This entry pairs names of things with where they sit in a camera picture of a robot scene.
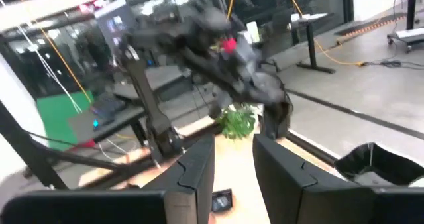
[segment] concrete floor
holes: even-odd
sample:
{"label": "concrete floor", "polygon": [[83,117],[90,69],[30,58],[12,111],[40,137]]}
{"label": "concrete floor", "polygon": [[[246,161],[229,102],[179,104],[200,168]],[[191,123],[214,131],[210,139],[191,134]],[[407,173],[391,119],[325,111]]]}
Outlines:
{"label": "concrete floor", "polygon": [[[334,32],[351,24],[320,34],[316,39],[325,49],[329,48],[335,44],[337,38]],[[399,22],[397,28],[405,28],[404,21]],[[392,30],[392,25],[386,25],[359,36],[342,47],[330,50],[328,55],[343,62],[359,62],[389,58],[396,53],[396,60],[422,62],[423,53],[420,48],[407,55],[403,52],[402,43],[398,42],[397,49],[396,46],[387,45],[386,35]],[[424,106],[424,97],[419,95],[424,92],[424,70],[340,65],[319,51],[317,53],[318,64],[334,68],[337,71],[335,74],[329,75],[293,66],[296,62],[308,58],[306,43],[273,56],[284,69],[280,77],[288,88],[424,133],[424,111],[420,110],[420,107]],[[162,110],[173,119],[175,126],[184,126],[207,114],[207,107],[204,107],[198,92],[195,92],[194,96],[197,106],[203,106],[199,113],[196,111],[192,93],[162,105]],[[294,104],[291,128],[330,150],[335,156],[342,157],[363,143],[376,142],[416,162],[424,163],[424,140],[294,95],[291,95],[291,98]],[[130,135],[131,131],[125,129],[121,133]],[[111,140],[117,141],[125,150],[134,146],[133,142],[123,142],[116,137],[111,137]],[[104,142],[102,147],[108,149],[111,145]],[[100,152],[92,150],[85,151],[83,155],[107,159]],[[110,154],[110,157],[116,158],[117,155]],[[78,185],[79,177],[91,170],[91,167],[61,164],[59,169],[65,183],[74,188]],[[42,188],[35,178],[25,180],[20,173],[13,174],[0,184],[0,209],[13,195]]]}

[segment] black trash bin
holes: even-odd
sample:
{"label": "black trash bin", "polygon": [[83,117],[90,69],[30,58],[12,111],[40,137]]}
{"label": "black trash bin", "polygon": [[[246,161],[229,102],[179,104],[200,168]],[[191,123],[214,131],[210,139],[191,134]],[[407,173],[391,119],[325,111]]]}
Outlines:
{"label": "black trash bin", "polygon": [[422,166],[373,142],[336,161],[335,169],[348,180],[367,186],[408,186],[424,177]]}

